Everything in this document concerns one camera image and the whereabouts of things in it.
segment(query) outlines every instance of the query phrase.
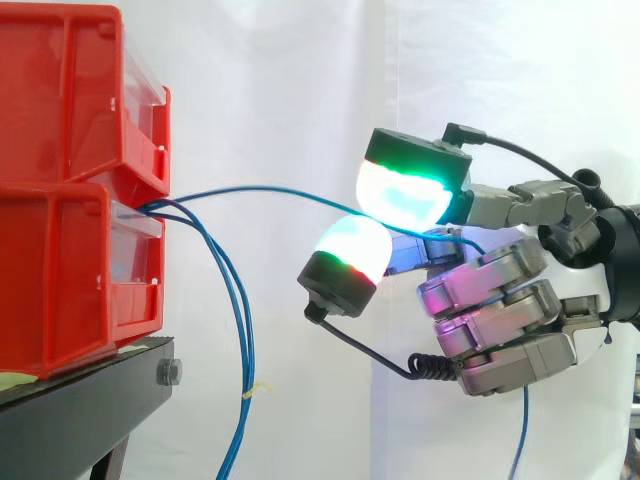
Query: cable connector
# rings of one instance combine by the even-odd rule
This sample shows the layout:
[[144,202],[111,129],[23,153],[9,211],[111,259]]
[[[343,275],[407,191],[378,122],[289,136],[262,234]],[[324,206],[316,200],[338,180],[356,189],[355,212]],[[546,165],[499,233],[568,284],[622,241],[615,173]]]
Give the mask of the cable connector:
[[482,145],[487,141],[487,133],[476,128],[465,127],[457,123],[448,123],[442,136],[442,141],[454,147],[462,147],[465,143],[469,145]]

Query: white fabric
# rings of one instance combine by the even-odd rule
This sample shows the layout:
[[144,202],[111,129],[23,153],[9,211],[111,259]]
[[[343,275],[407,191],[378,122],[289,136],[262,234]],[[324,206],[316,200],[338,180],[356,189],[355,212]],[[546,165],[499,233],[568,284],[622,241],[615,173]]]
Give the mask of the white fabric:
[[[356,206],[384,115],[382,1],[117,2],[172,90],[174,195],[276,184]],[[302,315],[296,278],[341,214],[278,194],[190,205],[234,261],[255,323],[258,390],[231,478],[369,478],[370,362]],[[132,435],[124,480],[214,478],[241,393],[236,328],[202,239],[170,225],[164,334],[184,364],[173,398]],[[351,332],[370,340],[371,325]]]
[[[620,203],[638,203],[640,41],[636,2],[388,2],[388,125],[438,138],[448,121],[510,139],[570,174],[600,172]],[[472,180],[506,187],[551,178],[493,147]],[[393,278],[375,305],[397,361],[438,352],[413,291],[424,274]],[[533,385],[520,479],[617,479],[627,442],[637,334],[585,365]],[[522,392],[469,398],[454,383],[408,383],[374,367],[372,478],[506,478],[522,422]]]
[[[467,123],[569,172],[597,168],[616,200],[640,200],[635,2],[389,0],[386,12],[382,2],[110,2],[172,89],[174,194],[272,183],[355,206],[362,152],[384,123],[386,52],[388,126],[437,138],[446,122]],[[550,178],[491,147],[469,151],[476,182]],[[339,214],[267,194],[193,207],[245,281],[257,379],[273,386],[256,394],[232,478],[506,478],[520,392],[472,399],[454,383],[406,382],[377,365],[372,378],[368,359],[302,318],[295,278]],[[238,415],[224,286],[194,232],[176,225],[168,235],[163,333],[177,337],[184,378],[133,433],[124,480],[213,478]],[[367,343],[377,335],[398,362],[438,352],[414,293],[421,281],[415,273],[384,281],[361,319],[337,323]],[[585,366],[532,387],[519,478],[617,478],[631,331],[614,329],[613,346]]]

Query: yellow tape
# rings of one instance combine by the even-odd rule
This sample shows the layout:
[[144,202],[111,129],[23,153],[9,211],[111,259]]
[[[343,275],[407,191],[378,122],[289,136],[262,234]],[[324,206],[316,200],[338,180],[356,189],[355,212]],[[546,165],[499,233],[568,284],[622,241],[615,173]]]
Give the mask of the yellow tape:
[[258,388],[260,387],[264,387],[266,388],[269,392],[273,391],[273,387],[271,385],[269,385],[268,383],[265,382],[254,382],[253,384],[253,388],[251,390],[249,390],[248,392],[245,392],[242,394],[242,399],[243,400],[248,400],[251,397],[253,397],[253,394],[256,393],[256,390],[258,390]]

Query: robotic hand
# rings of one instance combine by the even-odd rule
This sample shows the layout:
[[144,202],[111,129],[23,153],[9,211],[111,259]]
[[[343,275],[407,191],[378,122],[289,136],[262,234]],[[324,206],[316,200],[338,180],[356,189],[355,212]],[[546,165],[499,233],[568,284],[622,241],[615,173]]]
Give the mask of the robotic hand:
[[[460,179],[471,161],[461,150],[465,143],[507,148],[560,180],[533,180],[508,190],[465,184]],[[376,130],[367,161],[376,163],[390,154],[401,159],[402,167],[411,165],[412,174],[422,161],[431,179],[448,180],[444,190],[450,192],[450,201],[444,212],[435,212],[440,215],[437,223],[464,227],[422,236],[427,261],[420,266],[431,268],[418,287],[435,320],[437,339],[448,359],[446,369],[455,375],[417,373],[421,367],[415,362],[435,356],[420,359],[414,354],[409,361],[413,377],[403,375],[406,378],[455,377],[464,392],[474,396],[508,392],[579,365],[608,342],[610,322],[633,321],[640,313],[640,208],[615,206],[594,172],[579,170],[568,177],[531,152],[455,124],[434,143]],[[367,213],[387,226],[398,226],[384,211],[376,211],[375,203],[360,197]],[[418,209],[437,204],[437,198],[418,198]],[[416,205],[404,197],[402,204]],[[418,225],[406,228],[420,231]],[[447,238],[457,242],[442,242]],[[471,258],[470,251],[461,248],[461,239],[497,248]],[[363,296],[363,289],[356,288],[357,269],[347,274],[349,281],[336,281],[344,268],[318,267],[314,257],[298,279],[310,292],[307,318],[323,325],[327,314],[358,316],[375,285]],[[355,343],[374,359],[388,362]]]

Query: black cable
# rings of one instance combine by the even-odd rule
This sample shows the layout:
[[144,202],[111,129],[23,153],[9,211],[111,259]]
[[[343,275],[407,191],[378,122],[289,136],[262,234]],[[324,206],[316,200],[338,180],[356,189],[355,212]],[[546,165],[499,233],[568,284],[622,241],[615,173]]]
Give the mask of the black cable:
[[611,208],[615,206],[615,202],[602,190],[600,177],[593,170],[583,168],[578,170],[572,176],[567,175],[558,167],[548,162],[544,158],[530,152],[526,148],[522,148],[515,143],[502,140],[501,138],[487,135],[486,132],[476,128],[465,127],[457,123],[449,123],[442,136],[442,141],[458,148],[462,145],[484,145],[489,144],[495,147],[503,148],[510,152],[520,155],[521,157],[531,160],[536,165],[544,168],[552,173],[563,182],[575,185],[582,192],[585,201],[593,205],[598,210]]
[[546,171],[554,174],[556,177],[558,177],[563,182],[567,182],[567,183],[570,183],[571,185],[575,185],[581,191],[583,190],[583,188],[586,187],[586,185],[584,185],[583,183],[579,182],[575,178],[570,177],[569,175],[564,173],[562,170],[560,170],[558,167],[556,167],[551,162],[549,162],[549,161],[545,160],[544,158],[536,155],[535,153],[527,150],[526,148],[522,148],[520,145],[516,145],[515,143],[508,142],[507,140],[502,140],[501,138],[491,137],[489,135],[487,135],[484,143],[488,143],[489,145],[494,145],[496,147],[500,147],[500,148],[503,148],[505,150],[509,150],[510,152],[513,152],[513,153],[515,153],[517,155],[520,155],[521,157],[524,157],[524,158],[526,158],[528,160],[531,160],[536,165],[538,165],[538,166],[544,168]]
[[456,373],[453,368],[453,362],[438,355],[426,355],[422,353],[414,353],[409,357],[407,372],[402,367],[399,367],[391,360],[383,357],[378,352],[370,349],[366,345],[358,342],[356,339],[351,338],[344,332],[341,332],[330,323],[323,321],[320,322],[322,328],[327,332],[339,338],[343,342],[351,345],[352,347],[360,350],[362,353],[373,358],[376,362],[384,365],[390,370],[400,375],[407,380],[455,380]]

